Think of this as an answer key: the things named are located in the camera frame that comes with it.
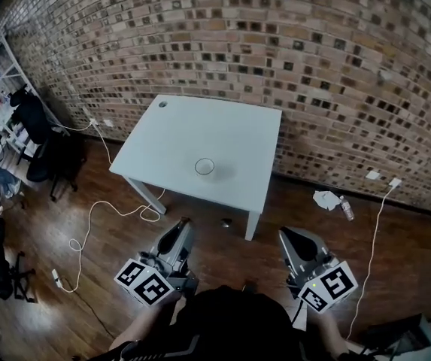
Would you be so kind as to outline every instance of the desk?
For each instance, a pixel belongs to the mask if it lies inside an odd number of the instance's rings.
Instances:
[[[122,175],[161,214],[143,182],[249,212],[251,240],[269,186],[281,111],[185,96],[158,95],[126,139],[110,171]],[[201,158],[210,180],[195,171]]]

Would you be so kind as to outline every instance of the white plug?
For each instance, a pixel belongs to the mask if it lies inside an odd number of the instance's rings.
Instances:
[[[400,184],[402,183],[401,179],[398,179],[397,177],[395,177],[394,179],[392,179],[391,182],[389,182],[389,186],[391,186],[393,189],[395,189],[396,187],[398,187]]]
[[[62,282],[59,279],[58,272],[56,271],[55,268],[51,271],[51,274],[53,276],[53,279],[55,280],[56,285],[61,289],[62,288]]]

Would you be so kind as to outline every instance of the black cable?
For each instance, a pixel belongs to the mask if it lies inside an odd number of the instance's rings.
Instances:
[[[70,286],[70,288],[73,289],[73,286],[70,284],[70,281],[66,278],[63,278],[64,281],[66,281],[66,283]],[[107,329],[107,327],[105,326],[105,324],[103,323],[102,320],[100,320],[100,318],[98,317],[98,315],[95,312],[95,309],[92,308],[92,306],[86,301],[86,299],[84,299],[78,292],[74,292],[79,299],[81,299],[83,302],[85,302],[85,305],[88,306],[88,308],[90,308],[90,310],[92,311],[93,315],[95,316],[95,318],[97,319],[97,321],[100,323],[100,325],[102,325],[103,329],[106,331],[106,333],[111,337],[112,340],[115,339],[115,336],[112,335],[110,333],[110,331]]]
[[[292,319],[292,325],[293,325],[294,322],[296,322],[297,316],[299,316],[300,309],[302,309],[302,305],[303,304],[304,304],[304,302],[302,300],[300,300],[299,307],[297,308],[296,315],[293,316],[293,319]]]

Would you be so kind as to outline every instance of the wooden floor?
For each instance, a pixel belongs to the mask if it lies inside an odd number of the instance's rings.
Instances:
[[[112,156],[119,147],[110,146]],[[7,253],[26,252],[26,262],[37,275],[33,287],[37,304],[0,300],[1,355],[8,361],[67,360],[78,354],[94,356],[111,343],[92,312],[76,294],[57,289],[51,270],[76,281],[77,253],[68,240],[83,240],[91,205],[112,202],[122,212],[142,204],[134,190],[108,171],[106,151],[88,142],[88,161],[77,179],[79,190],[67,188],[57,203],[49,200],[49,185],[26,190],[29,206],[5,212]],[[153,189],[159,194],[161,189]],[[252,279],[260,291],[279,301],[290,314],[297,303],[284,282],[288,275],[278,246],[278,228],[297,226],[319,234],[329,248],[346,259],[362,284],[367,272],[375,218],[380,205],[349,198],[355,220],[341,210],[328,212],[312,200],[313,190],[272,179],[266,209],[255,238],[244,240],[247,215],[219,205],[167,192],[162,202],[168,213],[158,223],[138,215],[119,217],[106,205],[93,212],[93,227],[83,255],[80,296],[86,299],[114,335],[124,330],[141,308],[118,287],[113,277],[128,258],[150,248],[158,236],[182,216],[196,225],[190,267],[200,278],[199,290],[222,284],[240,288]],[[224,229],[220,218],[233,219]],[[343,334],[348,333],[360,289],[333,310]],[[354,332],[370,324],[419,312],[431,318],[431,217],[386,207],[381,216],[372,276]]]

